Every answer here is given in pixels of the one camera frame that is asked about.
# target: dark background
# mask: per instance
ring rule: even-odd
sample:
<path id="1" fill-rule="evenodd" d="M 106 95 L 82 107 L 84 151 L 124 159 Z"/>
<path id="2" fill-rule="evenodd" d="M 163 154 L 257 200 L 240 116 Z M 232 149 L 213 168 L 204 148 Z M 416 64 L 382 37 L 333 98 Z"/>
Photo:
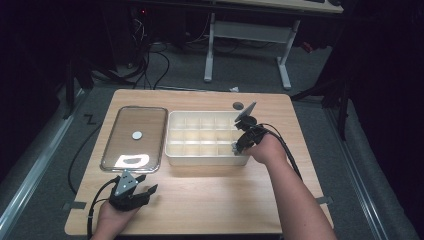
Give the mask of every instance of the dark background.
<path id="1" fill-rule="evenodd" d="M 304 19 L 295 45 L 308 42 L 313 48 L 333 47 L 317 86 L 332 80 L 343 86 L 348 83 L 349 97 L 377 161 L 423 238 L 423 3 L 342 3 L 345 17 L 372 20 L 347 21 L 341 28 L 327 20 Z M 148 7 L 140 8 L 152 20 L 138 16 L 149 26 L 151 37 L 146 41 L 170 41 L 180 48 L 190 36 L 202 32 L 207 16 L 181 9 L 149 13 Z M 56 94 L 69 78 L 70 63 L 86 87 L 95 67 L 114 70 L 120 64 L 138 64 L 137 46 L 130 37 L 130 12 L 125 5 L 99 6 L 86 1 L 1 2 L 0 104 L 5 109 L 0 124 L 1 180 L 57 108 Z M 264 21 L 260 16 L 248 18 Z M 334 92 L 341 94 L 340 88 L 319 94 Z"/>

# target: clear plastic container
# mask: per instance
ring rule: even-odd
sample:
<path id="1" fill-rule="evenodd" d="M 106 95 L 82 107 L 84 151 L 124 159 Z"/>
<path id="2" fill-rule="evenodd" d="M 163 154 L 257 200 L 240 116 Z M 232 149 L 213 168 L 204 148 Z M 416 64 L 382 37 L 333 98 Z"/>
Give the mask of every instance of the clear plastic container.
<path id="1" fill-rule="evenodd" d="M 171 165 L 246 165 L 232 143 L 243 135 L 236 111 L 173 111 L 169 114 L 165 154 Z"/>

